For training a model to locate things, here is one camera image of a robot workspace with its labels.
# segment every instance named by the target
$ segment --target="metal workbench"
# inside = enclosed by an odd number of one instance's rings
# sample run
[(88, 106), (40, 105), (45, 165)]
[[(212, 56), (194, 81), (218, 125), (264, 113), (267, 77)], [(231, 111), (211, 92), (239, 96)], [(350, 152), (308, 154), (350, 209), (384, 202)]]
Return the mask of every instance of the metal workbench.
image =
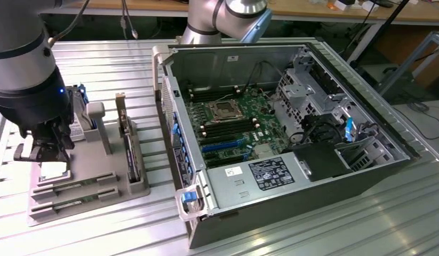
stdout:
[(188, 250), (174, 200), (174, 183), (156, 118), (151, 48), (172, 40), (67, 42), (53, 52), (65, 84), (81, 82), (91, 101), (103, 101), (104, 121), (116, 119), (113, 96), (132, 93), (128, 114), (137, 123), (152, 187), (139, 199), (27, 227), (29, 167), (12, 161), (17, 128), (0, 122), (0, 255), (439, 255), (439, 159), (388, 105), (375, 99), (331, 48), (312, 42), (338, 66), (422, 159), (360, 196), (236, 237)]

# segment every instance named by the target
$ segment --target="circuit board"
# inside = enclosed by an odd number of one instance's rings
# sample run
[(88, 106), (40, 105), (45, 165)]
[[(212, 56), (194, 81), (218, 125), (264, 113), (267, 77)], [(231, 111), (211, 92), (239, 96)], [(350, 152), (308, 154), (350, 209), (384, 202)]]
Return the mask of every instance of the circuit board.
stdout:
[[(236, 162), (263, 158), (268, 155), (278, 155), (288, 145), (288, 136), (274, 115), (272, 107), (268, 104), (263, 92), (258, 89), (248, 89), (239, 97), (228, 100), (215, 100), (192, 103), (186, 101), (191, 124), (196, 134), (200, 151), (208, 167), (216, 167), (224, 159), (238, 159)], [(228, 123), (231, 120), (246, 120), (255, 118), (259, 123), (251, 131), (234, 133), (234, 139), (239, 145), (232, 148), (203, 152), (203, 147), (222, 145), (223, 142), (206, 142), (200, 127), (204, 124)], [(258, 154), (258, 148), (268, 148), (266, 153)]]

